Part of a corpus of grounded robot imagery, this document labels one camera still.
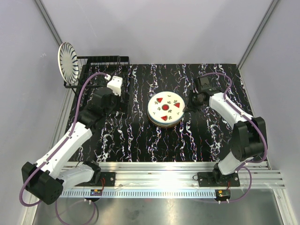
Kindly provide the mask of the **white plate watermelon pattern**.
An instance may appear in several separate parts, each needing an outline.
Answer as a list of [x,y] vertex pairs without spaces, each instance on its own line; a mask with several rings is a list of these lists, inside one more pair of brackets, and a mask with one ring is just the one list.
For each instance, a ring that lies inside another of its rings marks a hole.
[[147,114],[153,120],[167,124],[183,117],[184,108],[184,99],[179,94],[171,91],[162,91],[152,96],[149,100]]

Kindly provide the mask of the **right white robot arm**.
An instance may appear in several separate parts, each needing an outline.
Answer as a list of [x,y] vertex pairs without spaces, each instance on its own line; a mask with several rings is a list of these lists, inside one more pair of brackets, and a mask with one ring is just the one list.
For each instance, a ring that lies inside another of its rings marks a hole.
[[216,163],[211,172],[198,172],[200,187],[238,187],[238,171],[246,163],[260,163],[267,156],[266,124],[262,117],[253,117],[239,108],[225,91],[213,87],[208,74],[194,79],[194,87],[189,92],[184,112],[197,112],[202,105],[208,105],[221,115],[232,128],[229,141],[230,151]]

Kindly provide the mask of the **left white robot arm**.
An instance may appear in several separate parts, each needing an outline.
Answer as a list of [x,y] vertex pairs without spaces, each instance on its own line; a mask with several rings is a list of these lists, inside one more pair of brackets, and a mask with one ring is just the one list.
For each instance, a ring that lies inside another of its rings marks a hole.
[[92,99],[82,109],[76,110],[74,122],[62,139],[35,163],[26,162],[21,168],[23,186],[19,194],[22,205],[23,192],[27,190],[45,204],[54,203],[63,190],[78,184],[96,186],[101,181],[101,168],[96,162],[85,161],[69,171],[62,171],[65,163],[104,124],[107,116],[125,112],[129,93],[120,95],[111,88],[100,87],[93,92]]

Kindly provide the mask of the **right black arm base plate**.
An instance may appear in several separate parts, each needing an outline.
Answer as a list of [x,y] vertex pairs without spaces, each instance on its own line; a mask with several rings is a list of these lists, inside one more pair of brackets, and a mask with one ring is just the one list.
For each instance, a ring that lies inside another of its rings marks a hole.
[[240,186],[240,179],[237,173],[216,175],[213,172],[198,172],[197,181],[199,187],[227,188]]

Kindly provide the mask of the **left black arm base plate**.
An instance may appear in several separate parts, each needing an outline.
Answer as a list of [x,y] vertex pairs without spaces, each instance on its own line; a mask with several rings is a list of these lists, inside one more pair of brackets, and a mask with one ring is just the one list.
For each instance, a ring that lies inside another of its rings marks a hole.
[[101,172],[98,180],[89,181],[87,184],[91,187],[114,187],[116,181],[116,172]]

